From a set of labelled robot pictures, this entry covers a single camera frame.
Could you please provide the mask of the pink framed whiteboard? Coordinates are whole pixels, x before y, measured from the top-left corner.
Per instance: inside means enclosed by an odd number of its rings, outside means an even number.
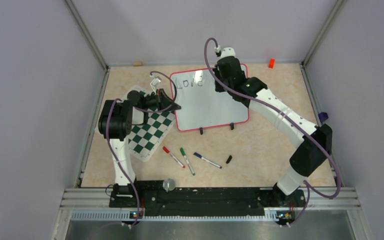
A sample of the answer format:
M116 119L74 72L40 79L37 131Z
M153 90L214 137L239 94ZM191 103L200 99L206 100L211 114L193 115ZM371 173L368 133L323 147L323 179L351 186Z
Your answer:
M175 111L179 131L245 123L249 109L235 101L228 92L215 91L215 80L207 68L173 72L171 92L177 90Z

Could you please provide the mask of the black marker cap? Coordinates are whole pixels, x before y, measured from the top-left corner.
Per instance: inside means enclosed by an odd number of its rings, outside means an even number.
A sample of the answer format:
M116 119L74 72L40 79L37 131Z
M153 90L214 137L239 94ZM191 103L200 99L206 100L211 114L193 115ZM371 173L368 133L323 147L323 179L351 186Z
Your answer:
M233 156L229 155L225 163L229 164L231 162L232 158L233 158Z

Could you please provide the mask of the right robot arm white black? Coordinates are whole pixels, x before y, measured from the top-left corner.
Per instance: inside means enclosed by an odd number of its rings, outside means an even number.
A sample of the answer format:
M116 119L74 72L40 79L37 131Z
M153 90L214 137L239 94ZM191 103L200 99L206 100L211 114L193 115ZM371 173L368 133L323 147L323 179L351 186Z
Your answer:
M277 98L259 78L247 77L234 56L219 59L208 70L214 77L216 92L227 92L235 101L265 117L296 148L284 176L273 186L274 202L287 206L294 198L293 192L325 160L332 160L332 129L306 120Z

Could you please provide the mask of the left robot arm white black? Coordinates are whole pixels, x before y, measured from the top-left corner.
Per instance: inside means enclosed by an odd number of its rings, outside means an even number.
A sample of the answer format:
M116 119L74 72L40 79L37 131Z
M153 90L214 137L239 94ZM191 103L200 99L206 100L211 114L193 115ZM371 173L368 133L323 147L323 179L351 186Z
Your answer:
M127 187L121 200L129 207L136 206L141 198L139 191L131 186L136 180L131 154L144 161L153 155L173 126L175 111L181 109L175 102L177 96L175 93L169 97L162 88L148 94L132 90L125 100L104 102L97 128L112 154L113 188Z

